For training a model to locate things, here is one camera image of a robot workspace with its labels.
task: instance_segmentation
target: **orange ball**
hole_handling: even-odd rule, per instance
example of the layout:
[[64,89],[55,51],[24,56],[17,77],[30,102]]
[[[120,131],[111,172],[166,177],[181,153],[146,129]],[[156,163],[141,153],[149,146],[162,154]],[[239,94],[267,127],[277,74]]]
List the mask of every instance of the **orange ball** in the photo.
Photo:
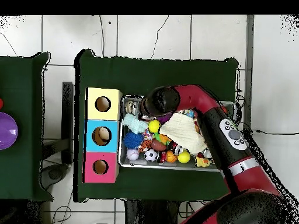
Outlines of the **orange ball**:
[[167,162],[173,163],[173,162],[176,162],[177,159],[178,159],[178,157],[174,153],[172,153],[170,150],[167,151],[167,153],[166,153]]

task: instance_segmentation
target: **white ball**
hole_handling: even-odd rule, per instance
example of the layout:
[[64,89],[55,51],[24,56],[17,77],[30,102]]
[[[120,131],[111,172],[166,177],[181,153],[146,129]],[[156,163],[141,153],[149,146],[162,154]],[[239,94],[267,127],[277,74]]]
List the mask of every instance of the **white ball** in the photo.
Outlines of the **white ball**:
[[137,160],[139,157],[139,151],[134,149],[127,150],[127,157],[129,160]]
[[148,162],[155,162],[157,160],[157,157],[158,157],[158,153],[153,149],[150,149],[144,153],[144,158]]

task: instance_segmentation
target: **purple object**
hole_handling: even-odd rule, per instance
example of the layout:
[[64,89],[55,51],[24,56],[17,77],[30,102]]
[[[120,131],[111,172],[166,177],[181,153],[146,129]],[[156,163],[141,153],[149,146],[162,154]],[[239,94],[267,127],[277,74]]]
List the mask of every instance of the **purple object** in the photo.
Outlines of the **purple object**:
[[168,120],[171,119],[171,116],[172,116],[172,113],[168,113],[168,114],[166,114],[166,115],[157,117],[157,120],[158,120],[161,124],[164,124],[164,123],[166,123]]
[[0,113],[0,151],[13,145],[18,136],[16,121],[6,113]]

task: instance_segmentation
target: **soccer ball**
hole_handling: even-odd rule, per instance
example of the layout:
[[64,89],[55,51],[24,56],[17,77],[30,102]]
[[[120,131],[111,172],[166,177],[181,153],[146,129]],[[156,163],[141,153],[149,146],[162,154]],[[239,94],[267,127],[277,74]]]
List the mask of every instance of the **soccer ball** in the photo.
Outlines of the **soccer ball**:
[[150,149],[144,153],[144,158],[148,162],[155,162],[157,160],[157,157],[158,157],[158,153],[153,149]]

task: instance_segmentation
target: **green table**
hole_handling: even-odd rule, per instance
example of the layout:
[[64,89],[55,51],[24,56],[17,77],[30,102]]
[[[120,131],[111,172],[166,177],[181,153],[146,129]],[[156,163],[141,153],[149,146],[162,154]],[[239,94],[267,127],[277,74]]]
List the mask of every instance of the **green table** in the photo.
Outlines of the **green table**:
[[0,150],[0,198],[48,201],[39,184],[42,131],[42,71],[48,53],[31,58],[0,57],[1,109],[19,129],[16,142]]
[[82,183],[85,88],[118,89],[124,95],[146,95],[158,86],[199,84],[220,100],[234,102],[237,67],[234,58],[225,61],[98,58],[91,50],[82,50],[75,59],[74,200],[214,200],[227,193],[221,174],[208,171],[120,167],[114,184]]

